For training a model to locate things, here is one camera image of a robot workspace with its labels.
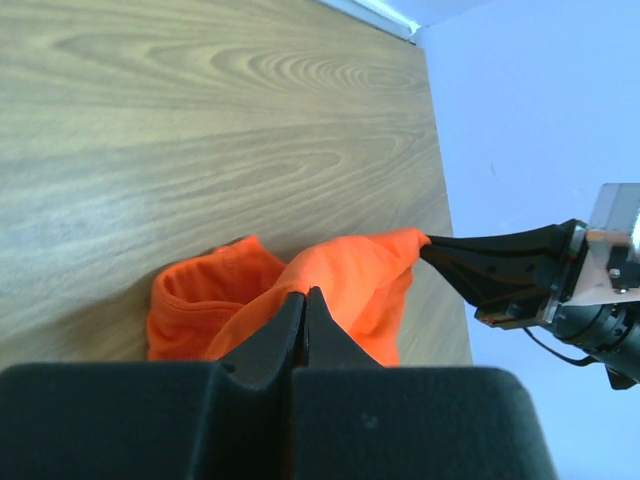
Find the baseboard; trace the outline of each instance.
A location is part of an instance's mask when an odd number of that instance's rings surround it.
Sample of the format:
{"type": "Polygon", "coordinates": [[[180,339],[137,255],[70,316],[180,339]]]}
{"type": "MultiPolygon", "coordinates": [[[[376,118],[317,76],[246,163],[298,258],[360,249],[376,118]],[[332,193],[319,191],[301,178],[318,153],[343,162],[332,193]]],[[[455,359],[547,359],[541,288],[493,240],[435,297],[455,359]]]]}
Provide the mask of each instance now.
{"type": "Polygon", "coordinates": [[[407,42],[415,43],[420,26],[377,0],[316,0],[407,42]]]}

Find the wooden table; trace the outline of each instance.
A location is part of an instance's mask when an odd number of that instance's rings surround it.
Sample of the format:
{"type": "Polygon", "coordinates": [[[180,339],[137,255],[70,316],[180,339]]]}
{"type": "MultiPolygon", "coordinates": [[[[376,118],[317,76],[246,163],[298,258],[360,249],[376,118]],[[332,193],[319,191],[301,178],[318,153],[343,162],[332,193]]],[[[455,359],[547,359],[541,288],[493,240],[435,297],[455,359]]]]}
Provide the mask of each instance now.
{"type": "MultiPolygon", "coordinates": [[[[0,366],[144,358],[165,265],[450,234],[423,52],[310,0],[0,0],[0,366]]],[[[419,265],[408,364],[470,362],[419,265]]]]}

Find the orange shirt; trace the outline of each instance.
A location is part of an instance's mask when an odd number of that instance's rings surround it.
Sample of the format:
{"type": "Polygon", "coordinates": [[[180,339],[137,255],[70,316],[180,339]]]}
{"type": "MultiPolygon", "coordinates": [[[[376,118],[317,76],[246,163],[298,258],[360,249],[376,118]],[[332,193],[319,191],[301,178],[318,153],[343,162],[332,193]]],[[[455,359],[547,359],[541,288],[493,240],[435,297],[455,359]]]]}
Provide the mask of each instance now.
{"type": "Polygon", "coordinates": [[[429,243],[415,228],[340,237],[285,265],[256,237],[177,263],[153,284],[149,360],[217,360],[318,286],[340,327],[378,363],[398,365],[396,337],[412,267],[429,243]]]}

